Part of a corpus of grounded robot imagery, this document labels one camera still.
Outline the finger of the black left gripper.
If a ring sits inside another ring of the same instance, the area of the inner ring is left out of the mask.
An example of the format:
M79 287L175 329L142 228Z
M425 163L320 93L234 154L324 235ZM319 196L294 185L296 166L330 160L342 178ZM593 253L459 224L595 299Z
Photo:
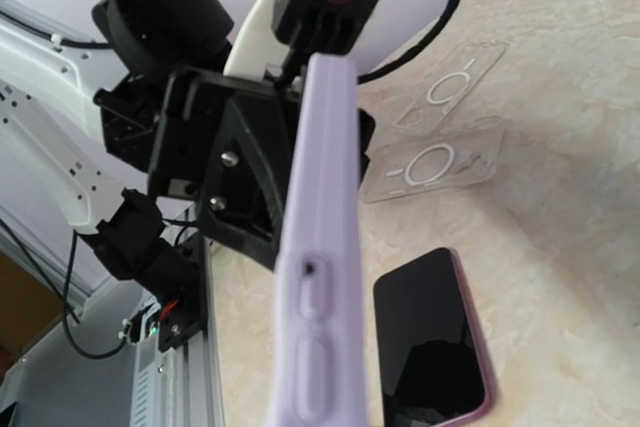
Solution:
M367 150L375 133L376 121L364 109L358 109L359 115L359 142L360 142L360 181L364 180L367 169L370 164L370 158Z
M295 101L232 96L196 204L204 236L269 270L279 252L298 120Z

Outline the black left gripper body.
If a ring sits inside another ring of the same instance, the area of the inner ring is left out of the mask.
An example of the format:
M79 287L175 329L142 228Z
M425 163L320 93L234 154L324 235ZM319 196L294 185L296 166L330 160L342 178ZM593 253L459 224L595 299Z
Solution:
M251 81L194 67L174 70L166 85L147 171L152 197L195 197L225 109L233 100L255 100L257 111L283 122L292 143L300 95L269 80Z

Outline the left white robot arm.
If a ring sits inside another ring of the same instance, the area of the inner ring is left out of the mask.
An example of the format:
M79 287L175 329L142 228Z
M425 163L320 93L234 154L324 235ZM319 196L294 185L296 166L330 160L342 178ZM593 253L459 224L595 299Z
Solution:
M329 228L356 202L374 118L349 54L379 0L100 0L99 42L21 5L1 15L1 137L116 279L167 297L196 266L158 200L273 268L289 190L309 179Z

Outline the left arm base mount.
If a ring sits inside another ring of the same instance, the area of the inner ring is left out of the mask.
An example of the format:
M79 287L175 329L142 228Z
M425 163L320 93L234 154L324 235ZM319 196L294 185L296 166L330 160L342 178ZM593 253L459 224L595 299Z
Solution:
M128 319L121 335L130 344L158 339L157 349L177 349L202 331L208 320L208 245L196 233L177 247L167 246L141 277L151 305Z

